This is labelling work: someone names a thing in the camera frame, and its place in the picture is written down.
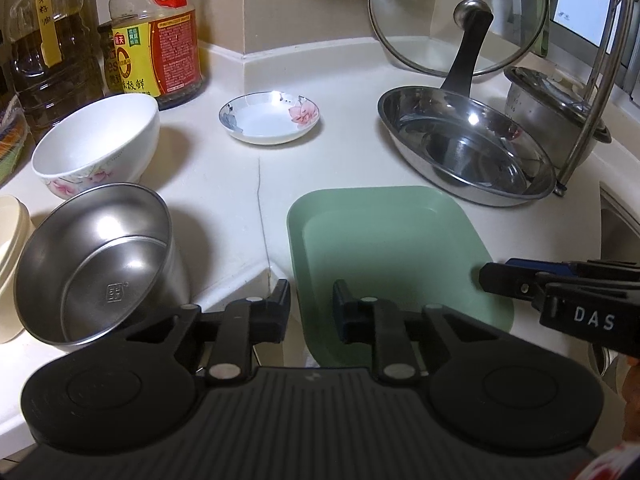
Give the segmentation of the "person's right hand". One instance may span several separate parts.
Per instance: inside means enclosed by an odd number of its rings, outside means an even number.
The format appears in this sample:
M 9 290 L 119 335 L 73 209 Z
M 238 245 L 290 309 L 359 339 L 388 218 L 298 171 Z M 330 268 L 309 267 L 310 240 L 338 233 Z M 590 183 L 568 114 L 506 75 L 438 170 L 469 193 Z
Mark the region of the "person's right hand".
M 623 439 L 640 441 L 640 364 L 636 358 L 627 359 L 629 370 L 623 383 L 622 397 L 626 402 Z

